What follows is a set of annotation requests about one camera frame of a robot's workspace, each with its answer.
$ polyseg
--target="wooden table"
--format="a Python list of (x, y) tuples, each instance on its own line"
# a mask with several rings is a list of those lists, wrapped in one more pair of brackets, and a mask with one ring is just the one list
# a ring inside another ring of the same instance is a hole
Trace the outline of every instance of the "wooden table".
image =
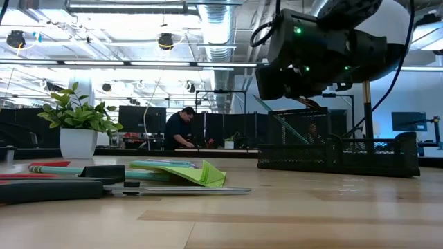
[[(71, 166), (143, 159), (96, 156)], [(208, 161), (228, 172), (226, 186), (253, 192), (3, 206), (1, 248), (443, 248), (443, 169), (404, 179), (261, 170), (252, 159)], [(0, 173), (21, 172), (29, 162), (0, 164)]]

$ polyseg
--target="green leaves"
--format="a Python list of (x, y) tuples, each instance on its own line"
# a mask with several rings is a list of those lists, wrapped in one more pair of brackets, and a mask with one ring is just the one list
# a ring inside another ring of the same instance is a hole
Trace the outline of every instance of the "green leaves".
[(74, 120), (72, 118), (67, 118), (64, 120), (68, 125), (74, 125)]
[(74, 118), (77, 117), (77, 114), (71, 110), (66, 110), (65, 113), (70, 115), (71, 117), (74, 117)]
[(64, 89), (57, 93), (51, 93), (51, 97), (57, 103), (57, 108), (52, 108), (49, 104), (43, 106), (44, 112), (38, 116), (51, 122), (50, 128), (68, 128), (68, 129), (93, 129), (99, 132), (106, 132), (112, 137), (113, 132), (120, 130), (123, 126), (111, 121), (107, 111), (115, 111), (117, 107), (106, 107), (104, 102), (97, 106), (91, 106), (88, 102), (81, 103), (80, 100), (87, 99), (89, 96), (81, 95), (75, 92), (78, 88), (78, 82), (75, 82), (71, 89)]
[(43, 110), (44, 111), (46, 111), (46, 112), (48, 112), (48, 111), (50, 111), (50, 110), (52, 110), (53, 108), (49, 105), (49, 104), (44, 104), (43, 105)]
[(96, 131), (100, 131), (100, 128), (98, 126), (99, 121), (98, 120), (91, 120), (90, 124), (92, 129), (96, 130)]
[(56, 127), (58, 127), (60, 124), (58, 124), (58, 123), (55, 123), (55, 122), (52, 122), (50, 125), (49, 125), (49, 128), (56, 128)]

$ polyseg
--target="potted plant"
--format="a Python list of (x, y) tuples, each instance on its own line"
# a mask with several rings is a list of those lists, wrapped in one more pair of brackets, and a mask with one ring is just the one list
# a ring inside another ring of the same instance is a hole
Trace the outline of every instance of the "potted plant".
[(106, 107), (104, 102), (97, 106), (84, 104), (81, 100), (87, 95), (79, 96), (76, 93), (78, 82), (72, 89), (64, 89), (59, 93), (51, 93), (57, 107), (49, 104), (43, 106), (44, 112), (38, 116), (51, 122), (50, 128), (60, 127), (60, 150), (64, 158), (88, 159), (92, 158), (97, 144), (97, 132), (106, 132), (109, 137), (112, 133), (122, 129), (119, 123), (111, 121), (108, 111), (115, 111), (117, 107)]

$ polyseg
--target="black shirt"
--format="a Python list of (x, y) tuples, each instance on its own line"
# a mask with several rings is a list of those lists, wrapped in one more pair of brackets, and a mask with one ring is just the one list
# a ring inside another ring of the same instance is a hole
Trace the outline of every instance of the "black shirt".
[(175, 135), (181, 135), (183, 139), (191, 133), (190, 125), (181, 119), (180, 114), (174, 113), (166, 122), (165, 130), (165, 149), (174, 150), (181, 146), (179, 142), (174, 139)]

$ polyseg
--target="ductwork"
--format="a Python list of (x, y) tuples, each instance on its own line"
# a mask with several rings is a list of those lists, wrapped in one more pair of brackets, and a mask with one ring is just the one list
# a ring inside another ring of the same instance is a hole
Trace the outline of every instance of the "ductwork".
[[(200, 5), (197, 6), (203, 24), (203, 39), (207, 44), (229, 44), (233, 37), (232, 6)], [(224, 47), (207, 47), (206, 56), (211, 62), (229, 62), (232, 59), (232, 49)], [(214, 89), (233, 90), (234, 79), (230, 71), (213, 71), (211, 82)], [(226, 102), (225, 95), (216, 95), (217, 111), (230, 111), (230, 101)]]

